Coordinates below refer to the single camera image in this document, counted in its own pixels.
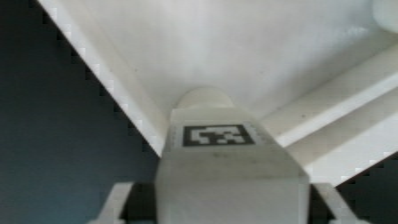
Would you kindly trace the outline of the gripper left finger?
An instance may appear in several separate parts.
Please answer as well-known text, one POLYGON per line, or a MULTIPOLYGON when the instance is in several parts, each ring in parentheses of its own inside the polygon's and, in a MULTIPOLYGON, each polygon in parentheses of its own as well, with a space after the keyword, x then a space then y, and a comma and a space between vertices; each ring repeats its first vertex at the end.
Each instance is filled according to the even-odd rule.
POLYGON ((123 220, 123 211, 133 185, 133 182, 119 182, 114 184, 98 217, 87 224, 126 224, 123 220))

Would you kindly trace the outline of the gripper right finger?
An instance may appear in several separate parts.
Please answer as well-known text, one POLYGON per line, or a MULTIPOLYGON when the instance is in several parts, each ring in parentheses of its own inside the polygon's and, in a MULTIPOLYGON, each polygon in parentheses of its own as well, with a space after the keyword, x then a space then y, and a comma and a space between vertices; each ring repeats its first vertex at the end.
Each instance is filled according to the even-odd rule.
POLYGON ((329 224, 371 224, 357 217, 332 184, 314 183, 313 186, 334 216, 329 224))

